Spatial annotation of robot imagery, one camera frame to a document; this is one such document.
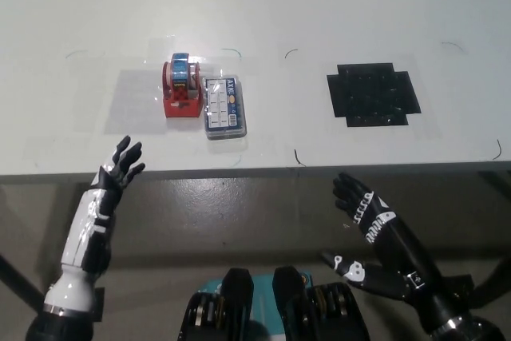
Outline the white and black left hand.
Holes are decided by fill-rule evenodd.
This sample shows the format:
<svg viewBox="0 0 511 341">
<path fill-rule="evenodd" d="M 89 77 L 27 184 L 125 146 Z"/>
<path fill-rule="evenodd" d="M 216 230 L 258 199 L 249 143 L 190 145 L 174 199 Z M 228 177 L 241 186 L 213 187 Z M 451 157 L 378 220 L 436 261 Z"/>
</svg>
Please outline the white and black left hand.
<svg viewBox="0 0 511 341">
<path fill-rule="evenodd" d="M 64 268 L 78 268 L 96 278 L 108 268 L 115 211 L 128 185 L 145 168 L 139 162 L 141 148 L 126 136 L 100 165 L 74 214 L 61 258 Z"/>
</svg>

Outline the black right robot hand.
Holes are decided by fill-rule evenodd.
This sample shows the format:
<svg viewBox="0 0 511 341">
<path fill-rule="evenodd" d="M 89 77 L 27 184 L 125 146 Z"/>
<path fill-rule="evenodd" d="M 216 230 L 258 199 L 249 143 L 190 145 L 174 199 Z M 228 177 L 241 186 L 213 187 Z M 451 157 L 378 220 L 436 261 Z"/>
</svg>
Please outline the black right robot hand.
<svg viewBox="0 0 511 341">
<path fill-rule="evenodd" d="M 446 292 L 431 256 L 375 190 L 343 172 L 334 179 L 333 193 L 335 206 L 353 221 L 379 264 L 323 251 L 321 258 L 328 267 L 352 287 L 412 305 Z"/>
</svg>

